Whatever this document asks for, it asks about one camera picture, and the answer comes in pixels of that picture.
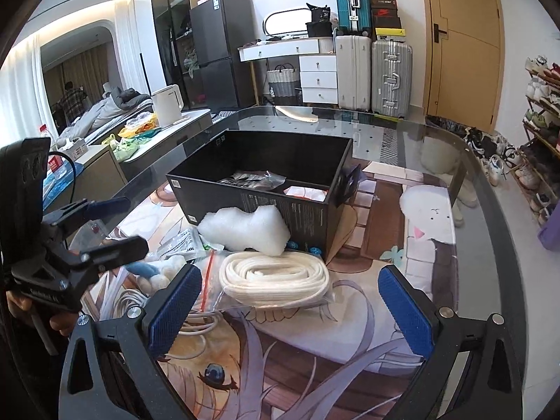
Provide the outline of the white drawer desk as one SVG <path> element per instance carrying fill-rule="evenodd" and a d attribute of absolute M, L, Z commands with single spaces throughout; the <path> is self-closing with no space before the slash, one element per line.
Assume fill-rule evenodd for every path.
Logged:
<path fill-rule="evenodd" d="M 249 64 L 252 94 L 263 95 L 257 84 L 256 64 L 269 60 L 296 60 L 295 77 L 305 104 L 338 104 L 337 60 L 331 37 L 261 41 L 238 49 L 242 63 Z"/>

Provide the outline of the white blue plush toy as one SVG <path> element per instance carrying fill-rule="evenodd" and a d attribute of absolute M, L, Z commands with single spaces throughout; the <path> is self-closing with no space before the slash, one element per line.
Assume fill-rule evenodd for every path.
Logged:
<path fill-rule="evenodd" d="M 131 262 L 124 268 L 136 277 L 140 291 L 151 296 L 166 288 L 185 264 L 185 258 L 176 254 L 164 260 Z"/>

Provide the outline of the silver foil bag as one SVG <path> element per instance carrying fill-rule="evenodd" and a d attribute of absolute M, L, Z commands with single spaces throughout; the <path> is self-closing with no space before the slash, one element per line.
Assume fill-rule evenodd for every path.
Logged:
<path fill-rule="evenodd" d="M 219 183 L 223 185 L 256 191 L 273 191 L 285 182 L 285 176 L 270 171 L 236 171 L 219 180 Z"/>

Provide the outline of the black cardboard box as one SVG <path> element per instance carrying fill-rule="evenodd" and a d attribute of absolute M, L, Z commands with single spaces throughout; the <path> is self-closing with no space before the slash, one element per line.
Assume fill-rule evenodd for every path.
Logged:
<path fill-rule="evenodd" d="M 344 202 L 357 191 L 353 142 L 334 135 L 226 130 L 167 175 L 183 214 L 199 224 L 209 212 L 254 212 L 273 205 L 288 247 L 328 256 Z"/>

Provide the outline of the purple paper bag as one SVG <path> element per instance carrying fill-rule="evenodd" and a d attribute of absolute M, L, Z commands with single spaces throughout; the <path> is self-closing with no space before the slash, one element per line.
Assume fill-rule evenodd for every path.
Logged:
<path fill-rule="evenodd" d="M 553 204 L 544 209 L 546 220 L 539 230 L 538 239 L 545 249 L 558 252 L 560 246 L 560 210 L 559 204 Z"/>

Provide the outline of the wooden door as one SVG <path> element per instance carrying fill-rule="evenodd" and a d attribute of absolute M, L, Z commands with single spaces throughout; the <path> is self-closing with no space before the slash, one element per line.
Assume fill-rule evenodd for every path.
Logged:
<path fill-rule="evenodd" d="M 424 112 L 491 132 L 504 69 L 501 1 L 424 0 L 424 5 Z"/>

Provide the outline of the white suitcase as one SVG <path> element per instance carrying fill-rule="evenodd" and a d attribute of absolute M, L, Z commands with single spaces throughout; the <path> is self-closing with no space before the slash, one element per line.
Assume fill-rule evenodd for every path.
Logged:
<path fill-rule="evenodd" d="M 337 36 L 335 51 L 339 107 L 368 112 L 372 91 L 371 39 L 357 35 Z"/>

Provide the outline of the oval mirror on desk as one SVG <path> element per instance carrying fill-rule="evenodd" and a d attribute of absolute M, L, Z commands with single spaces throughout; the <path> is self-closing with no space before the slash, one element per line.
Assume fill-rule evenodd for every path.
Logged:
<path fill-rule="evenodd" d="M 309 8 L 287 9 L 272 12 L 262 23 L 263 32 L 268 37 L 306 35 L 307 24 L 312 21 Z"/>

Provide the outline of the teal suitcase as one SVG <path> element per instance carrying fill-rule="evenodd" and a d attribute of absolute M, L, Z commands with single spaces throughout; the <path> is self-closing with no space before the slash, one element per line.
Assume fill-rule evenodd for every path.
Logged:
<path fill-rule="evenodd" d="M 341 32 L 372 37 L 370 0 L 336 0 L 336 2 Z"/>

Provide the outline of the person in plaid shirt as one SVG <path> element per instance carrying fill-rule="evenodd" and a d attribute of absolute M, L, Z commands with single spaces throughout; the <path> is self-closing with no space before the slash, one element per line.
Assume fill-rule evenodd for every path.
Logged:
<path fill-rule="evenodd" d="M 71 80 L 64 84 L 64 92 L 51 107 L 57 131 L 61 134 L 70 123 L 85 112 L 88 95 L 83 87 L 76 87 Z"/>

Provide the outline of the shoe rack with shoes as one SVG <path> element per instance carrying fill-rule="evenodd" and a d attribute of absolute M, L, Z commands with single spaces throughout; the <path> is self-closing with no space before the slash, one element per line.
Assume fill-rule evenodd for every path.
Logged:
<path fill-rule="evenodd" d="M 525 71 L 530 75 L 522 119 L 527 142 L 516 149 L 512 178 L 544 226 L 559 207 L 559 64 L 538 55 L 525 61 Z"/>

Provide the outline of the black refrigerator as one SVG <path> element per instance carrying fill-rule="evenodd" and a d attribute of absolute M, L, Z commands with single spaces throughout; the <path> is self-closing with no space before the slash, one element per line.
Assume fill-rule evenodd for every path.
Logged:
<path fill-rule="evenodd" d="M 256 39 L 251 0 L 208 0 L 191 9 L 196 57 L 212 111 L 256 104 L 249 64 L 239 48 Z"/>

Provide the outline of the white medicine sachet pack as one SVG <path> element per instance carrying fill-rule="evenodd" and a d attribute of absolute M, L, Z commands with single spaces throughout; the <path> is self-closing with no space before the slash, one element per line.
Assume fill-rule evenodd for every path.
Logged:
<path fill-rule="evenodd" d="M 196 227 L 191 226 L 162 244 L 157 249 L 156 256 L 160 260 L 166 260 L 181 255 L 186 261 L 192 261 L 207 257 L 213 250 L 223 249 L 223 245 L 210 243 L 199 234 Z"/>

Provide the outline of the stack of shoe boxes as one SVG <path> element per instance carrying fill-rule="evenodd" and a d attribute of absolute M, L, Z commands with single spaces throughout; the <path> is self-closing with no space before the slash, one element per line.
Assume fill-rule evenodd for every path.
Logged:
<path fill-rule="evenodd" d="M 400 20 L 397 0 L 370 0 L 370 9 L 378 40 L 405 42 L 406 32 Z"/>

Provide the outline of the white foam block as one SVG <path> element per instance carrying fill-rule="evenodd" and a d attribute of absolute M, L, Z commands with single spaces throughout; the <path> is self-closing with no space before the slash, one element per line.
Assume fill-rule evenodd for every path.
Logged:
<path fill-rule="evenodd" d="M 275 205 L 259 206 L 254 212 L 222 208 L 208 212 L 197 225 L 207 241 L 229 251 L 253 249 L 268 256 L 281 255 L 291 234 Z"/>

